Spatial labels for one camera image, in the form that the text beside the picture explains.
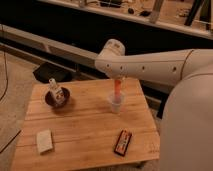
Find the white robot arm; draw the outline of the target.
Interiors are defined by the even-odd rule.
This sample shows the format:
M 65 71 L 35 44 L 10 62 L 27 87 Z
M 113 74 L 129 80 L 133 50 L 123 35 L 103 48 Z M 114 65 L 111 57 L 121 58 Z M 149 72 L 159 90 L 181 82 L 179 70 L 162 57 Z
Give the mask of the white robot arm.
M 160 171 L 213 171 L 213 49 L 125 54 L 116 39 L 106 42 L 95 67 L 108 77 L 133 77 L 167 85 Z

